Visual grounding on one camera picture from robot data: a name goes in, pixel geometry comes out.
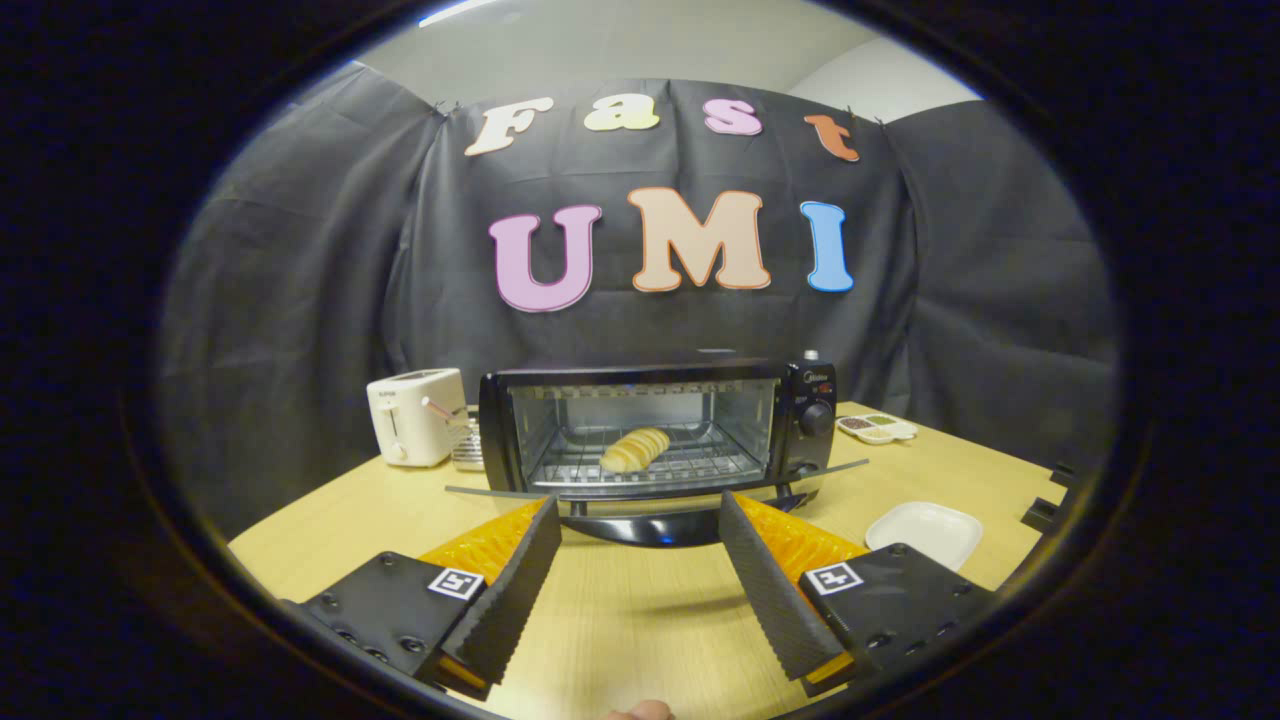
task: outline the toaster oven handle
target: toaster oven handle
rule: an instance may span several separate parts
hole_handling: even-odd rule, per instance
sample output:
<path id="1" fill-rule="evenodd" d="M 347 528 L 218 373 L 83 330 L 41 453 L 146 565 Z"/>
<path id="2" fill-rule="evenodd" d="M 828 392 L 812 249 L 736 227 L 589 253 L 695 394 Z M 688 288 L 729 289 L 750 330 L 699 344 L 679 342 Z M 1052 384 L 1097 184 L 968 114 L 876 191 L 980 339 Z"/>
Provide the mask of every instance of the toaster oven handle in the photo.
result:
<path id="1" fill-rule="evenodd" d="M 786 495 L 764 503 L 790 512 L 814 495 L 817 492 Z M 637 547 L 695 547 L 719 542 L 719 507 L 613 518 L 562 515 L 561 523 L 585 536 Z"/>

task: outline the bread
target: bread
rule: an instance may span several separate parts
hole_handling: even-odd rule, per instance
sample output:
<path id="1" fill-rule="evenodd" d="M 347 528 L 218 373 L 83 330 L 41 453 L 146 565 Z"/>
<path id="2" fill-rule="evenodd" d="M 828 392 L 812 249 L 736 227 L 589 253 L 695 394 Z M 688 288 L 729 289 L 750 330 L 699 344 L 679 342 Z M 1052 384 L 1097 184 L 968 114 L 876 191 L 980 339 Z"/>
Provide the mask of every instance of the bread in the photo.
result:
<path id="1" fill-rule="evenodd" d="M 671 438 L 658 428 L 637 428 L 622 436 L 600 456 L 609 473 L 639 473 L 671 447 Z"/>

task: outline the toaster oven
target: toaster oven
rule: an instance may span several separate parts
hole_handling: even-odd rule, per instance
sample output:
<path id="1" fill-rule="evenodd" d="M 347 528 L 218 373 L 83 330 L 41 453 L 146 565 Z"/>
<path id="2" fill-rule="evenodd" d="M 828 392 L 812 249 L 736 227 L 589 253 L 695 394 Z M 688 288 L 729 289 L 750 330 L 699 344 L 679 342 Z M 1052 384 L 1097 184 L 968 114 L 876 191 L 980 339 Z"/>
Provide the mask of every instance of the toaster oven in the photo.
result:
<path id="1" fill-rule="evenodd" d="M 827 468 L 835 406 L 835 370 L 814 360 L 507 370 L 481 379 L 480 445 L 492 491 L 554 495 L 571 528 L 701 544 L 718 539 L 726 489 L 785 510 L 813 498 L 820 480 L 805 480 Z M 637 428 L 664 447 L 643 468 L 607 469 Z"/>

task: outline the oven tray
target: oven tray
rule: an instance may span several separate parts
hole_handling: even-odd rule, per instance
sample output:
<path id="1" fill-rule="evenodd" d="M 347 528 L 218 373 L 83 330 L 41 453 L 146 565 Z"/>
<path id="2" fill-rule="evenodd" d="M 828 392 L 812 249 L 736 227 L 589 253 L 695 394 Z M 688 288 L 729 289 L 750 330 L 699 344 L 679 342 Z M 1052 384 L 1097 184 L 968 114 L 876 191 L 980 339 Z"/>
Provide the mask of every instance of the oven tray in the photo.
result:
<path id="1" fill-rule="evenodd" d="M 548 491 L 600 491 L 600 495 L 626 496 L 667 487 L 719 487 L 764 478 L 764 465 L 716 423 L 646 427 L 666 432 L 671 437 L 671 447 L 640 473 L 609 473 L 600 468 L 604 451 L 631 428 L 562 427 L 556 430 L 529 479 L 535 487 Z"/>

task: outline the white toaster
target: white toaster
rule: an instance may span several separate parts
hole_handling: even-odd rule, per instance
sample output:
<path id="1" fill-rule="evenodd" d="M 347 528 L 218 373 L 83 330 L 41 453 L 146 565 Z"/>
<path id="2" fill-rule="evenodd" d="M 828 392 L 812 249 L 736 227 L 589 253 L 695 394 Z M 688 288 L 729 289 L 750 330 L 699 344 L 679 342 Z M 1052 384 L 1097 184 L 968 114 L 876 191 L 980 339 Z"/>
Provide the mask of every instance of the white toaster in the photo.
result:
<path id="1" fill-rule="evenodd" d="M 369 383 L 369 411 L 383 459 L 429 468 L 449 456 L 466 430 L 467 405 L 457 368 L 416 370 Z"/>

